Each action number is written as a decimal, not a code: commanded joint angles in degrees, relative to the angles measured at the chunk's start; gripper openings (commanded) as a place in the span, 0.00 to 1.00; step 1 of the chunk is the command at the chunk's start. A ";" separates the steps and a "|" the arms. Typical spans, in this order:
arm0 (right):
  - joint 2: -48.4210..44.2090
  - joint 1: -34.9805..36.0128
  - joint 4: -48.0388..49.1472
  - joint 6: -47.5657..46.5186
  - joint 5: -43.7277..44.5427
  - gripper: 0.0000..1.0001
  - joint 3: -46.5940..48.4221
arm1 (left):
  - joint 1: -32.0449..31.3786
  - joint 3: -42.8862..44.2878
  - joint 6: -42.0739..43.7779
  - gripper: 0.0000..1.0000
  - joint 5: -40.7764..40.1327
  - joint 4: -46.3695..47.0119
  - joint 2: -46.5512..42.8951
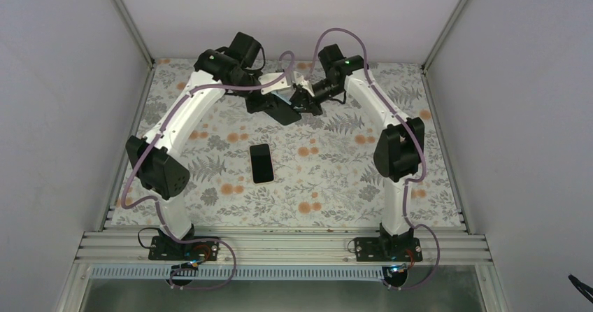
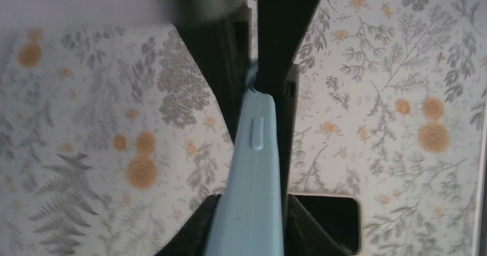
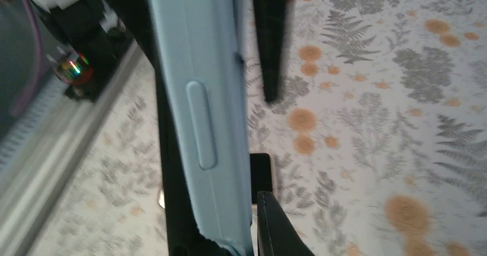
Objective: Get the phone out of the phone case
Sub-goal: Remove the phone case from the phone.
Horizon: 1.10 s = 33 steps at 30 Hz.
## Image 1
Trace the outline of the light blue phone case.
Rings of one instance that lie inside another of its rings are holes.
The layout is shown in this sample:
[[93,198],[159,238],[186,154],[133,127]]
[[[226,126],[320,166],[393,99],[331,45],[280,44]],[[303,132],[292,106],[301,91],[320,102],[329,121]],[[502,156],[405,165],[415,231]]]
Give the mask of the light blue phone case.
[[278,93],[278,92],[273,92],[273,95],[277,98],[279,98],[279,100],[283,101],[284,103],[286,103],[288,106],[292,105],[292,102],[290,101],[289,98],[285,97],[284,95]]

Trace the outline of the phone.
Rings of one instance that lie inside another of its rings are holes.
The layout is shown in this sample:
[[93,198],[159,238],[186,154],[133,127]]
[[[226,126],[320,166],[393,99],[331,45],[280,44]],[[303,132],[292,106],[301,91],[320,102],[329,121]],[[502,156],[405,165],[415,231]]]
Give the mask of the phone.
[[274,180],[273,161],[269,144],[249,147],[252,181],[255,184],[270,183]]

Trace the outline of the black smartphone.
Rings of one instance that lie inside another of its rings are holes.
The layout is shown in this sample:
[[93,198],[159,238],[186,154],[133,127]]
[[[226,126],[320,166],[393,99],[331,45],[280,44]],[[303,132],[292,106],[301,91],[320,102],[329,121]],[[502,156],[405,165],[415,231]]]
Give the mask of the black smartphone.
[[264,112],[283,126],[300,121],[301,114],[295,111],[286,101],[272,95],[266,102]]

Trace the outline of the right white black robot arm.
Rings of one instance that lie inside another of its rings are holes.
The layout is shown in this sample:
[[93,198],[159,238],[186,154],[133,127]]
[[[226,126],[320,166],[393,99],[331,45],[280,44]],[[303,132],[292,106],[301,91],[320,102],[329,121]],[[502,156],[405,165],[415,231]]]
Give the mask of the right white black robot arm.
[[373,154],[385,187],[378,250],[384,259],[395,261],[405,253],[405,242],[413,240],[415,228],[408,219],[407,196],[409,184],[423,180],[426,174],[424,122],[410,118],[389,99],[373,77],[366,55],[346,57],[336,44],[316,46],[315,53],[325,77],[314,84],[304,78],[290,99],[291,106],[299,113],[321,115],[322,103],[346,94],[382,128]]

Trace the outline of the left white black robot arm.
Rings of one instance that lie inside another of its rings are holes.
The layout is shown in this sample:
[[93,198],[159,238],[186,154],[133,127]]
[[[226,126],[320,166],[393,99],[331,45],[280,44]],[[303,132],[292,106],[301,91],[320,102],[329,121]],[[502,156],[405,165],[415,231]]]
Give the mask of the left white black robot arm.
[[131,204],[131,209],[144,201],[155,201],[159,228],[169,237],[166,249],[179,260],[194,252],[193,224],[180,196],[190,181],[189,170],[178,160],[185,144],[208,110],[226,92],[243,94],[264,88],[253,68],[264,49],[255,38],[239,32],[228,46],[207,49],[194,63],[194,70],[182,92],[165,115],[142,136],[130,136],[126,151],[132,167],[124,184],[126,194],[135,179],[151,191]]

